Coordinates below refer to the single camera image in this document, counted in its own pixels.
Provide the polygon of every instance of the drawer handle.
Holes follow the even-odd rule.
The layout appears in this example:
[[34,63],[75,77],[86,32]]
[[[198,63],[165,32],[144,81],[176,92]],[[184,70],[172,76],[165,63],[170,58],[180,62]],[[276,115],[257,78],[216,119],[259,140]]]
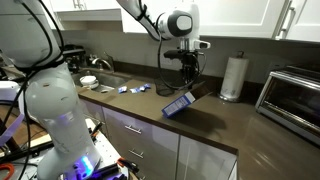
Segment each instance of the drawer handle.
[[124,127],[129,129],[129,130],[131,130],[131,131],[133,131],[133,132],[135,132],[135,133],[141,134],[141,129],[138,129],[138,130],[133,129],[131,125],[130,126],[124,126]]
[[134,149],[129,150],[129,152],[131,152],[132,154],[134,154],[134,155],[138,156],[139,158],[143,159],[143,156],[142,156],[142,155],[143,155],[143,152],[140,153],[140,154],[138,154],[138,153],[134,152]]

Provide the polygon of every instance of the white cabinet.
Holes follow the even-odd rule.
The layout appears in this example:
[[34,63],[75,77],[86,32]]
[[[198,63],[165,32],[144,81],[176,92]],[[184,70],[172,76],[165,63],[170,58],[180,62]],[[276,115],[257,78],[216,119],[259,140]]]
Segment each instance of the white cabinet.
[[278,39],[320,42],[320,1],[292,0]]
[[111,144],[139,165],[140,178],[175,180],[179,135],[103,108]]
[[60,11],[79,11],[85,9],[83,0],[51,0],[54,12]]
[[120,9],[116,0],[85,0],[87,10]]
[[272,38],[285,0],[194,0],[200,35]]
[[[148,11],[152,15],[153,22],[156,21],[158,16],[173,9],[181,0],[145,0],[142,1],[148,7]],[[145,28],[137,22],[126,10],[121,8],[122,28],[125,33],[147,33]]]
[[[57,14],[53,10],[53,2],[56,0],[42,0],[42,2],[45,4],[47,9],[49,10],[50,14],[52,15],[54,21],[57,23],[60,30],[84,30],[87,28],[87,25],[85,22],[62,22],[60,21],[60,18],[58,18]],[[50,19],[49,15],[45,13],[47,21],[50,25],[50,28],[55,30],[56,27],[54,26],[52,20]]]
[[181,136],[177,180],[237,178],[237,156]]

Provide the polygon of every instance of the cable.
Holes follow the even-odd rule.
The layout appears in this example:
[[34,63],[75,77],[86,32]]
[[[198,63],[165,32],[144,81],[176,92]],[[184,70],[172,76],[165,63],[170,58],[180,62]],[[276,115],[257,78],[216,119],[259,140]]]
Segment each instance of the cable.
[[[41,131],[35,133],[34,135],[32,135],[32,136],[31,136],[31,140],[32,140],[33,137],[35,137],[36,135],[38,135],[38,134],[40,134],[40,133],[42,133],[42,132],[44,132],[44,131],[46,131],[46,130],[41,130]],[[23,143],[20,148],[23,149],[23,147],[24,147],[27,143],[28,143],[28,141],[25,142],[25,143]]]
[[[37,23],[39,24],[39,26],[40,26],[40,28],[42,29],[43,33],[45,34],[45,36],[46,36],[46,38],[47,38],[47,41],[48,41],[48,44],[49,44],[49,53],[47,54],[47,56],[46,56],[44,59],[42,59],[42,60],[34,63],[34,64],[30,67],[30,69],[32,70],[36,65],[44,62],[45,60],[47,60],[47,59],[52,55],[52,42],[51,42],[51,39],[50,39],[50,37],[49,37],[49,35],[48,35],[48,32],[47,32],[46,29],[44,28],[44,26],[43,26],[43,24],[41,23],[41,21],[39,20],[39,18],[31,11],[31,9],[30,9],[25,3],[22,3],[22,6],[23,6],[23,7],[32,15],[32,17],[37,21]],[[1,127],[0,127],[0,132],[3,132],[3,130],[4,130],[4,128],[5,128],[5,125],[6,125],[7,122],[8,122],[9,116],[10,116],[10,114],[11,114],[11,112],[12,112],[14,103],[17,102],[17,100],[18,100],[18,98],[19,98],[19,96],[20,96],[20,94],[21,94],[21,92],[22,92],[22,89],[25,88],[27,82],[28,82],[28,79],[26,79],[26,81],[23,83],[22,87],[20,88],[20,90],[18,91],[16,97],[14,98],[13,104],[10,106],[10,109],[8,110],[8,113],[7,113],[7,115],[6,115],[6,117],[5,117],[4,121],[3,121],[3,124],[2,124]]]
[[[59,60],[59,58],[62,56],[62,53],[63,53],[63,48],[64,48],[64,41],[63,41],[63,38],[62,38],[62,35],[61,35],[61,31],[59,29],[59,27],[57,26],[56,22],[54,21],[53,17],[51,16],[50,12],[48,11],[47,7],[43,4],[43,2],[41,0],[39,0],[39,2],[41,3],[41,5],[44,7],[46,13],[49,15],[50,19],[52,20],[52,22],[54,23],[57,31],[58,31],[58,34],[59,34],[59,38],[60,38],[60,43],[61,43],[61,46],[62,46],[62,49],[60,50],[60,53],[57,57],[55,57],[52,61],[50,61],[48,64],[51,64],[51,63],[54,63],[56,60]],[[38,19],[36,17],[36,15],[28,8],[28,6],[25,4],[25,3],[22,3],[23,6],[29,11],[29,13],[35,18],[35,19]],[[47,32],[45,31],[45,29],[43,28],[43,24],[41,23],[41,21],[37,21],[39,26],[42,27],[42,30],[44,31],[45,34],[47,34]],[[47,40],[48,42],[51,43],[51,40],[48,36],[47,37]],[[37,64],[43,62],[44,60],[41,60],[37,63],[35,63],[33,66],[31,66],[31,69],[36,66]],[[21,174],[20,174],[20,177],[19,177],[19,180],[22,178],[25,170],[26,170],[26,167],[27,167],[27,163],[29,161],[29,154],[30,154],[30,142],[31,142],[31,136],[30,136],[30,117],[29,117],[29,114],[28,114],[28,111],[27,111],[27,103],[26,103],[26,99],[25,99],[25,96],[24,96],[24,109],[25,109],[25,116],[26,116],[26,122],[27,122],[27,130],[28,130],[28,147],[27,147],[27,155],[26,155],[26,159],[25,159],[25,164],[23,166],[23,169],[21,171]]]
[[[24,162],[11,162],[13,165],[24,165]],[[27,163],[28,166],[38,167],[38,164],[35,163]]]
[[[60,51],[59,55],[58,55],[57,57],[55,57],[52,61],[50,61],[50,62],[48,63],[48,65],[50,65],[50,64],[56,62],[56,60],[58,60],[58,59],[62,56],[62,53],[63,53],[62,51],[63,51],[63,47],[64,47],[64,41],[63,41],[63,38],[62,38],[62,35],[61,35],[61,31],[60,31],[59,27],[57,26],[56,22],[54,21],[53,17],[51,16],[51,14],[49,13],[48,9],[45,7],[45,5],[43,4],[43,2],[42,2],[41,0],[39,0],[39,2],[40,2],[41,5],[44,7],[45,11],[49,14],[50,19],[53,21],[53,23],[54,23],[54,25],[55,25],[55,27],[56,27],[56,29],[57,29],[57,31],[58,31],[58,34],[59,34],[59,37],[60,37],[60,42],[61,42],[61,45],[62,45],[62,50]],[[13,102],[17,102],[18,97],[20,96],[21,92],[23,91],[23,93],[24,93],[24,111],[25,111],[26,122],[27,122],[27,131],[28,131],[28,148],[27,148],[27,156],[26,156],[26,159],[25,159],[25,164],[24,164],[23,169],[22,169],[22,171],[21,171],[19,180],[22,178],[22,176],[23,176],[23,174],[24,174],[24,172],[25,172],[27,163],[28,163],[28,161],[29,161],[30,141],[31,141],[31,136],[30,136],[30,124],[29,124],[29,123],[30,123],[30,117],[29,117],[29,114],[28,114],[28,111],[27,111],[27,104],[26,104],[26,99],[25,99],[25,92],[26,92],[26,89],[27,89],[26,86],[27,86],[28,81],[29,81],[34,75],[36,75],[38,72],[40,72],[40,70],[37,70],[37,71],[31,73],[31,71],[33,71],[34,67],[36,67],[38,64],[40,64],[40,63],[44,62],[45,60],[47,60],[48,58],[50,58],[51,55],[52,55],[52,52],[53,52],[51,39],[50,39],[47,31],[45,30],[43,24],[41,23],[41,21],[38,19],[38,17],[30,10],[30,8],[29,8],[25,3],[22,3],[22,5],[23,5],[23,7],[32,15],[32,17],[37,21],[38,25],[41,27],[42,31],[44,32],[44,34],[45,34],[45,36],[46,36],[46,38],[47,38],[47,41],[48,41],[50,50],[49,50],[48,55],[47,55],[44,59],[42,59],[42,60],[34,63],[34,64],[30,67],[30,72],[27,73],[27,75],[26,75],[26,80],[25,80],[25,82],[23,83],[23,85],[21,86],[20,90],[18,91],[18,93],[17,93],[17,95],[16,95],[16,97],[15,97],[15,99],[14,99],[14,101],[13,101]],[[5,124],[7,123],[8,119],[9,119],[9,115],[11,114],[12,109],[13,109],[13,106],[10,107],[10,109],[9,109],[7,115],[6,115],[6,118],[5,118],[5,120],[4,120],[3,126],[0,128],[0,130],[2,130],[2,129],[5,127]]]
[[201,75],[201,73],[199,73],[195,78],[193,78],[192,81],[190,81],[188,84],[185,84],[184,86],[180,86],[180,87],[175,87],[175,86],[171,86],[170,84],[168,84],[163,75],[162,75],[162,68],[161,68],[161,61],[160,61],[160,53],[161,53],[161,47],[162,47],[162,38],[161,38],[161,33],[159,32],[159,36],[160,36],[160,40],[159,40],[159,48],[158,48],[158,70],[159,70],[159,74],[160,74],[160,78],[161,80],[163,81],[163,83],[170,89],[173,89],[173,90],[182,90],[182,89],[185,89],[185,88],[188,88],[189,86],[191,86],[196,80],[197,78]]
[[62,34],[61,31],[56,23],[56,21],[54,20],[54,18],[52,17],[50,11],[48,10],[48,8],[46,7],[46,5],[42,2],[42,0],[39,0],[40,4],[42,5],[42,7],[44,8],[44,10],[46,11],[47,15],[50,17],[51,21],[53,22],[54,27],[56,28],[58,34],[59,34],[59,39],[60,39],[60,43],[61,43],[61,52],[63,52],[64,49],[64,42],[63,42],[63,38],[62,38]]

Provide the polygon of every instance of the oven door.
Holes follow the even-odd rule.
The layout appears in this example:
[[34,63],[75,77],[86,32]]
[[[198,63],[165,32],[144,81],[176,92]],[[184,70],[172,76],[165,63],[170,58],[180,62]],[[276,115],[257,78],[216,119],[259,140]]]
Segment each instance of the oven door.
[[256,108],[320,145],[319,82],[272,72]]

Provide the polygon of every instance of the blue object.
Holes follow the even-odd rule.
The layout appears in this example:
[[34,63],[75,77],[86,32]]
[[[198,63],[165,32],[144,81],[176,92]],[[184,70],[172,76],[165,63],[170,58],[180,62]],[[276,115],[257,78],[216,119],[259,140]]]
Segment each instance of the blue object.
[[118,89],[118,93],[121,94],[121,93],[125,93],[127,92],[127,86],[122,86]]
[[189,98],[186,95],[180,96],[178,99],[174,100],[168,106],[162,109],[162,113],[164,117],[168,118],[182,109],[188,107],[192,102],[190,102]]
[[143,85],[144,86],[144,88],[146,88],[146,89],[151,89],[151,85],[150,84],[145,84],[145,85]]
[[77,176],[85,179],[93,173],[93,166],[87,156],[82,156],[80,160],[75,163]]
[[130,89],[130,91],[131,91],[132,93],[138,93],[138,92],[140,92],[141,90],[140,90],[140,88],[132,88],[132,89]]

